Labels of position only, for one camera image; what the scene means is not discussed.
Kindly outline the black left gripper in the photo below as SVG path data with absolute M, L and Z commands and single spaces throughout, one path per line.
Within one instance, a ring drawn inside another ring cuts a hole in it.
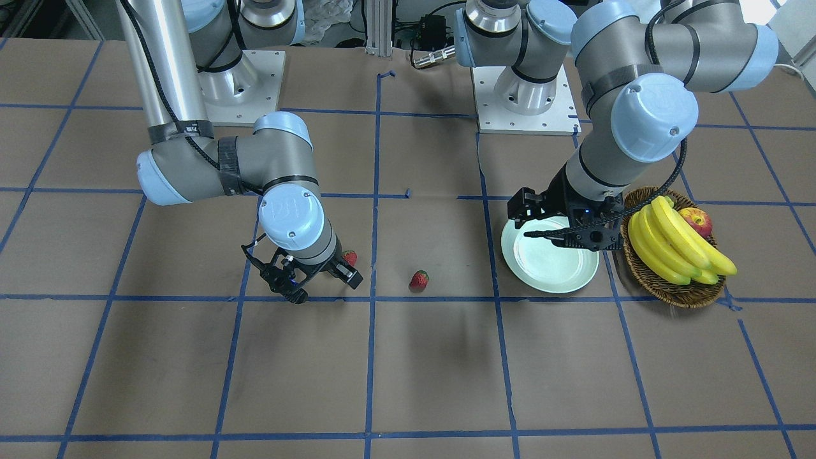
M 589 200 L 575 191 L 560 169 L 548 188 L 541 194 L 522 187 L 507 203 L 507 218 L 521 229 L 528 221 L 566 217 L 565 232 L 558 229 L 548 236 L 553 245 L 562 248 L 585 248 L 592 252 L 623 249 L 620 214 L 625 210 L 621 192 L 603 196 L 601 201 Z

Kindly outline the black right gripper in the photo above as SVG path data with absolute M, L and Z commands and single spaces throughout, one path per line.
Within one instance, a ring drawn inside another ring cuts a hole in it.
M 358 288 L 363 276 L 342 258 L 342 247 L 337 246 L 329 259 L 316 265 L 306 265 L 292 258 L 283 248 L 277 248 L 268 263 L 259 261 L 260 276 L 270 291 L 282 295 L 292 304 L 303 304 L 309 299 L 304 285 L 320 272 L 327 272 L 352 289 Z

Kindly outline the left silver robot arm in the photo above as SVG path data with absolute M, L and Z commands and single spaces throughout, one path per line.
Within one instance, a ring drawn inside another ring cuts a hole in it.
M 472 69 L 501 67 L 497 94 L 527 116 L 549 108 L 570 52 L 591 133 L 545 191 L 523 187 L 507 203 L 502 255 L 540 291 L 576 291 L 599 253 L 625 247 L 630 223 L 651 205 L 679 249 L 669 268 L 642 258 L 671 284 L 718 284 L 736 267 L 669 208 L 696 127 L 699 92 L 757 87 L 777 64 L 779 40 L 743 20 L 738 1 L 664 1 L 644 23 L 627 1 L 602 1 L 579 17 L 560 1 L 458 1 L 452 52 Z

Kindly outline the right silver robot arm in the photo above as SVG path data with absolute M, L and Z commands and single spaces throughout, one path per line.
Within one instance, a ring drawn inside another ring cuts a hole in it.
M 137 177 L 161 206 L 218 196 L 259 196 L 271 261 L 245 257 L 274 293 L 306 302 L 327 272 L 351 288 L 361 274 L 321 203 L 308 128 L 278 110 L 285 53 L 304 35 L 300 1 L 119 1 L 150 147 Z

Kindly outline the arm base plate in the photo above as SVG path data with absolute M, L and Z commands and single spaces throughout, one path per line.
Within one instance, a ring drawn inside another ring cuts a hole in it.
M 244 50 L 234 67 L 198 73 L 210 122 L 251 127 L 259 117 L 278 110 L 285 64 L 283 50 Z
M 545 84 L 521 79 L 510 67 L 472 69 L 473 93 L 482 134 L 556 135 L 581 133 L 579 114 L 564 67 Z

